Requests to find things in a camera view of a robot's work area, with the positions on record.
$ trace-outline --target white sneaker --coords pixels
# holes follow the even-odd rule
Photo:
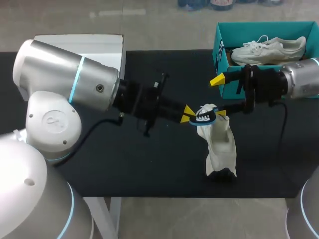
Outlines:
[[[259,43],[262,37],[267,41]],[[243,44],[243,47],[233,50],[231,58],[238,65],[281,65],[287,61],[299,61],[306,50],[306,38],[297,40],[283,40],[275,37],[268,40],[268,36],[261,36],[259,40]]]

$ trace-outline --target concrete floor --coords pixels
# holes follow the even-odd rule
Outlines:
[[[185,12],[177,0],[1,0],[0,51],[40,34],[123,34],[127,50],[211,49],[218,21],[319,20],[318,0]],[[284,199],[123,199],[121,239],[284,239]]]

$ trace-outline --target teal shoebox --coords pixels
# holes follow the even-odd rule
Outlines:
[[[233,66],[228,61],[227,48],[242,47],[243,43],[257,41],[262,35],[269,39],[279,37],[295,40],[301,36],[307,39],[305,58],[319,57],[319,28],[315,21],[275,21],[275,22],[220,22],[217,24],[213,59],[216,73],[238,71],[243,66]],[[259,66],[261,69],[280,69],[280,65]],[[243,99],[244,92],[236,94],[238,81],[220,85],[224,99]]]

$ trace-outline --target black table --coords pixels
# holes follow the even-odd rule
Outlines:
[[[0,53],[0,133],[22,129],[25,124],[27,103],[12,81],[15,55]],[[151,84],[161,71],[170,74],[164,95],[194,110],[206,103],[225,102],[217,88],[208,87],[214,76],[211,50],[127,52],[127,79]],[[125,117],[122,127],[100,126],[59,170],[83,197],[294,197],[319,162],[319,104],[318,99],[286,103],[289,116],[280,158],[275,153],[282,108],[258,105],[248,116],[231,117],[238,176],[233,184],[205,177],[207,143],[195,127],[159,119],[146,138],[131,116]],[[118,115],[115,109],[100,113],[75,107],[82,132],[97,120]]]

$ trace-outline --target white shoe sole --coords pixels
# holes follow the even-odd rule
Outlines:
[[[265,64],[272,64],[272,65],[284,65],[288,62],[292,62],[292,61],[299,61],[302,57],[294,57],[294,58],[289,58],[286,59],[285,61],[269,61],[269,62],[265,62],[265,63],[242,63],[242,62],[236,62],[233,60],[233,62],[235,62],[237,65],[239,66],[245,66],[245,65],[251,65],[251,66],[262,66]]]

